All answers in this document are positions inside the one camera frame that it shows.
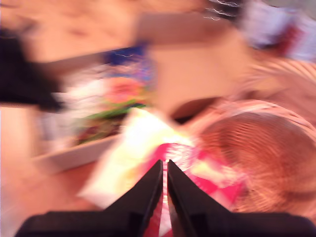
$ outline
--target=woven basket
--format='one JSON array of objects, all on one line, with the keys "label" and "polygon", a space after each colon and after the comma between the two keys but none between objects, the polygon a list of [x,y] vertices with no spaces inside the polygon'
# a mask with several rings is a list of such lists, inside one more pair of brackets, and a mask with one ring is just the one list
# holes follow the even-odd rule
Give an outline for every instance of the woven basket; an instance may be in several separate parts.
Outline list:
[{"label": "woven basket", "polygon": [[[252,74],[239,99],[262,78]],[[284,211],[316,221],[316,129],[300,115],[267,101],[224,100],[186,129],[198,146],[248,175],[235,211]]]}]

